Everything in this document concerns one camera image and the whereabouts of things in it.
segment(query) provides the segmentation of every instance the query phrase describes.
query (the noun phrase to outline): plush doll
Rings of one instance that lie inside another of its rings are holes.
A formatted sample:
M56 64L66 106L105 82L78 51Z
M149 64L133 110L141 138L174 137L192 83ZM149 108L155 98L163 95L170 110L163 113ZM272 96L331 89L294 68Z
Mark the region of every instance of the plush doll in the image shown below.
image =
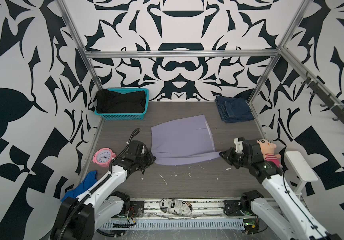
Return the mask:
M281 155L274 154L274 149L277 147L277 145L266 139L260 139L257 140L257 142L260 144L261 153L264 155L264 160L272 161L274 164L276 164L276 166L282 167L279 160Z

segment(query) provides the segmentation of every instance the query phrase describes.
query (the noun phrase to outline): gray wood tabletop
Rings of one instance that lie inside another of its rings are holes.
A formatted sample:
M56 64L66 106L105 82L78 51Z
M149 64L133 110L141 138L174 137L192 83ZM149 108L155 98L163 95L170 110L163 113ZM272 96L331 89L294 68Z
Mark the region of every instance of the gray wood tabletop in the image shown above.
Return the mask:
M113 152L120 153L131 132L137 127L141 132L133 139L144 142L151 149L152 126L201 114L205 115L212 131L216 151L225 151L233 146L235 137L245 137L248 140L261 138L255 121L229 124L222 122L214 102L149 102L143 120L105 121L96 150L108 147ZM108 168L91 162L89 171L92 170L97 170L98 178L101 178ZM240 197L243 192L251 190L258 190L262 195L270 197L247 169L237 170L220 157L182 166L153 164L146 169L144 175L139 171L133 173L117 190L131 198L143 199Z

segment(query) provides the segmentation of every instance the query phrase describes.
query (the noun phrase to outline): purple cloth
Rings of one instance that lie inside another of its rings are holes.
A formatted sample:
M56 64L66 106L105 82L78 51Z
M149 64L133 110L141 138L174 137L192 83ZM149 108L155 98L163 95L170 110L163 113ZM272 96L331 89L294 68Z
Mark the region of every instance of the purple cloth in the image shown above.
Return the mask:
M151 131L151 152L157 164L193 164L219 157L204 115L165 122Z

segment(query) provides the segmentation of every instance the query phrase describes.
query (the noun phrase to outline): teal plastic basket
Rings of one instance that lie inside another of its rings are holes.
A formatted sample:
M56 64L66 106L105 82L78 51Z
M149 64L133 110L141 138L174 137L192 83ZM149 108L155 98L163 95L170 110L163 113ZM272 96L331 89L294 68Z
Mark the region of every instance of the teal plastic basket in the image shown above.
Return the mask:
M149 91L146 88L110 88L109 91L117 93L132 93L137 91L146 92L146 107L143 113L97 113L95 114L101 116L105 120L133 120L133 119L143 119L148 108Z

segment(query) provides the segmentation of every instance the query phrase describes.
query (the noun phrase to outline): pink alarm clock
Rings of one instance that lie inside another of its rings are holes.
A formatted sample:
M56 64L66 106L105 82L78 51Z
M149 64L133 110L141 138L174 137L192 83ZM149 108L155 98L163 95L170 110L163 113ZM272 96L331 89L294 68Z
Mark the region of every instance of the pink alarm clock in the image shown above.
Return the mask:
M92 161L102 167L108 167L114 157L116 157L116 154L114 154L111 149L102 148L95 153Z

